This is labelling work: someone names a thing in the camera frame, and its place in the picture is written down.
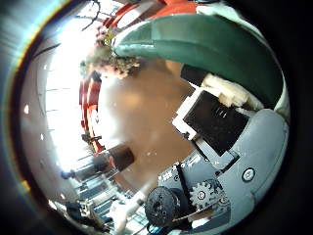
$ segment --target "wire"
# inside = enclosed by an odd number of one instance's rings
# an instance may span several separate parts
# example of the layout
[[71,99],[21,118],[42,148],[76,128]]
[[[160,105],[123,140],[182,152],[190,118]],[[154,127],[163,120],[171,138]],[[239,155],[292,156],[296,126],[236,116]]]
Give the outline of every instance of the wire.
[[97,6],[98,6],[97,14],[96,14],[96,16],[91,20],[91,23],[89,23],[88,25],[86,25],[85,27],[83,27],[83,28],[81,29],[81,31],[87,29],[91,24],[93,24],[94,21],[98,18],[99,14],[100,14],[100,11],[101,11],[101,4],[100,4],[100,2],[99,2],[98,0],[92,0],[92,1],[93,1],[93,5],[94,5],[94,4],[97,4]]

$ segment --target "gear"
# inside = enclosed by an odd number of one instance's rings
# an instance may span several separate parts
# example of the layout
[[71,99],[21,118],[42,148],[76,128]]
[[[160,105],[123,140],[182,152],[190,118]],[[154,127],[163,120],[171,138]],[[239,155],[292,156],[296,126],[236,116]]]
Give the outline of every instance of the gear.
[[193,206],[195,206],[197,210],[202,210],[216,203],[217,197],[214,191],[210,183],[197,183],[196,187],[193,187],[193,190],[190,192],[190,200]]

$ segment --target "green padded surface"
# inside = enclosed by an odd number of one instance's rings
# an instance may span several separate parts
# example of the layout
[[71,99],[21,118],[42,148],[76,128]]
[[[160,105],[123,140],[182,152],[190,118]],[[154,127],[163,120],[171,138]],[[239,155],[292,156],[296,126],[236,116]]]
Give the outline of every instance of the green padded surface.
[[283,90],[282,73],[269,49],[249,31],[215,16],[158,18],[130,31],[114,51],[211,71],[242,85],[266,108],[275,107]]

